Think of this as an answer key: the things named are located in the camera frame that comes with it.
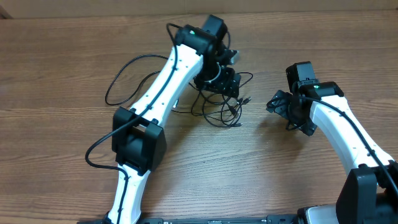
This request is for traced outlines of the black usb cable silver plug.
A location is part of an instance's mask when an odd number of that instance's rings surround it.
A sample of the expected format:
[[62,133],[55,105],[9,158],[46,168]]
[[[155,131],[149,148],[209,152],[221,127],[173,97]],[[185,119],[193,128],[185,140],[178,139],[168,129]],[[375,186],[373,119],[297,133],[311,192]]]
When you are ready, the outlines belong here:
[[198,90],[195,100],[188,111],[172,110],[178,114],[190,114],[202,117],[208,124],[215,128],[237,128],[241,126],[244,100],[231,98],[217,93],[205,94]]

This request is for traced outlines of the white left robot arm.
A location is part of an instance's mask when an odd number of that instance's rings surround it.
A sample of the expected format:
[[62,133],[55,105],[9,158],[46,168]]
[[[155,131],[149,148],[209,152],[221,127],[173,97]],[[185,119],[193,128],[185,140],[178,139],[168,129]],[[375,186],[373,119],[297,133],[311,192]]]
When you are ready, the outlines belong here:
[[165,122],[190,81],[199,92],[238,97],[241,77],[231,66],[239,52],[223,43],[226,35],[224,20],[214,15],[202,27],[179,27],[171,36],[172,50],[153,84],[129,109],[115,112],[111,149],[116,153],[119,180],[106,223],[139,220],[147,178],[167,148]]

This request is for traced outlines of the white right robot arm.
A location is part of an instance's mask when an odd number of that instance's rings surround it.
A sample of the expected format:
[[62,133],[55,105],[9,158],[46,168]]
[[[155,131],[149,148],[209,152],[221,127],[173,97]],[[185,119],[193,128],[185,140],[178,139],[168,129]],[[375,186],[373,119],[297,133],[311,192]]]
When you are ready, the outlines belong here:
[[289,91],[266,107],[287,120],[288,131],[320,129],[347,175],[334,204],[300,208],[289,223],[397,223],[397,161],[372,139],[335,82],[320,82],[311,62],[285,70]]

